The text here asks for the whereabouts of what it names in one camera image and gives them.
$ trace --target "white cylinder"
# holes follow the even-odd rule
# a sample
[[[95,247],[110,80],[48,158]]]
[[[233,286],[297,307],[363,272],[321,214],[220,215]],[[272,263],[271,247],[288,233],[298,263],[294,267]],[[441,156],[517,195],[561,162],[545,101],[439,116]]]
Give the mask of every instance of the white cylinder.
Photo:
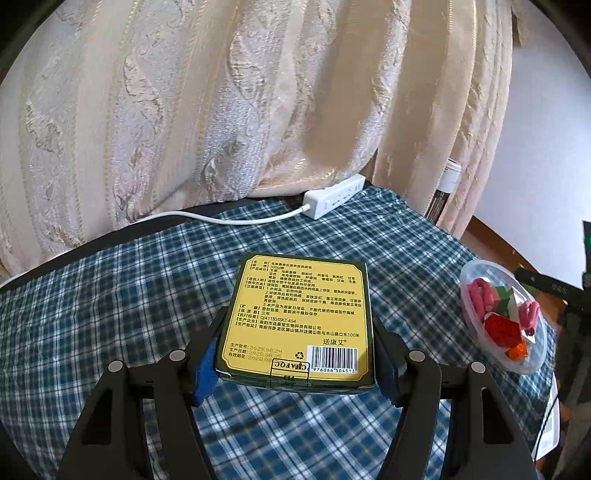
[[[452,194],[456,191],[461,173],[462,166],[459,163],[454,162],[451,158],[448,158],[437,189],[443,193]]]

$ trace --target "screw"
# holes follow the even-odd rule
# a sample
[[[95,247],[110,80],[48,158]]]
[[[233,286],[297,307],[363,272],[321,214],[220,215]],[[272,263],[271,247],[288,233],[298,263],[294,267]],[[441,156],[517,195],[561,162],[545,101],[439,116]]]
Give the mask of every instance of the screw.
[[[170,352],[169,357],[173,362],[180,362],[183,358],[185,358],[185,352],[182,350],[173,350]]]
[[[484,364],[481,364],[480,362],[474,362],[471,365],[471,367],[477,374],[483,374],[484,372],[486,372],[486,367],[484,366]]]
[[[425,360],[425,354],[420,351],[420,350],[412,350],[409,354],[408,357],[413,361],[413,362],[422,362],[423,360]]]
[[[123,362],[121,360],[113,360],[110,364],[109,364],[109,372],[118,372],[119,370],[121,370],[123,368]]]

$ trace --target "patterned curtain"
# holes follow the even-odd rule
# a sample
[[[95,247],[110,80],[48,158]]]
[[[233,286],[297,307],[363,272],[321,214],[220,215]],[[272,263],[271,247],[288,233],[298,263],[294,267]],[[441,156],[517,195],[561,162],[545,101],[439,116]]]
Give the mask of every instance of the patterned curtain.
[[[364,167],[424,212],[452,147],[492,161],[506,2],[66,0],[0,88],[2,264]]]

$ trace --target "white cable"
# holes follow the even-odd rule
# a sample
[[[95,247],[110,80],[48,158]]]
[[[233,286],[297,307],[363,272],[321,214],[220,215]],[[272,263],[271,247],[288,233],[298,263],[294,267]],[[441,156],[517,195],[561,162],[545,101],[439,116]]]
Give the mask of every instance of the white cable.
[[[292,212],[284,213],[283,215],[275,215],[274,217],[257,218],[255,220],[222,220],[219,218],[206,217],[204,215],[198,215],[196,213],[189,213],[189,212],[163,212],[163,213],[156,213],[154,215],[150,215],[148,217],[142,218],[142,219],[136,221],[136,223],[146,222],[148,220],[153,220],[155,218],[160,218],[160,217],[181,216],[181,217],[192,218],[193,220],[201,220],[202,222],[216,223],[218,225],[261,225],[262,223],[271,223],[271,222],[276,222],[278,220],[284,220],[286,218],[295,217],[296,215],[299,215],[300,213],[303,213],[303,212],[307,212],[308,210],[310,210],[310,205],[308,205],[306,203],[305,205],[302,205],[300,208],[297,208],[297,209],[293,210]]]

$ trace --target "plaid fabric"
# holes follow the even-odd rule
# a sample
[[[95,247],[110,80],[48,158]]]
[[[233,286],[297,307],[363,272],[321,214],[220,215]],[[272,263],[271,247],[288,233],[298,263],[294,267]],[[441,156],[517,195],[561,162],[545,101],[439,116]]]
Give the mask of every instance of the plaid fabric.
[[[285,213],[279,200],[223,214]],[[43,478],[54,478],[69,434],[110,360],[154,362],[228,304],[243,253],[345,258],[368,266],[371,301],[411,348],[445,364],[484,354],[470,340],[458,278],[474,258],[395,194],[370,188],[320,220],[298,216],[239,228],[189,222],[98,252],[0,297],[0,418]],[[554,335],[534,375],[491,366],[534,444],[551,384]],[[153,402],[150,455],[165,478]],[[426,478],[439,478],[449,404],[441,402]],[[220,381],[195,416],[219,478],[374,478],[400,411],[374,388],[304,395]]]

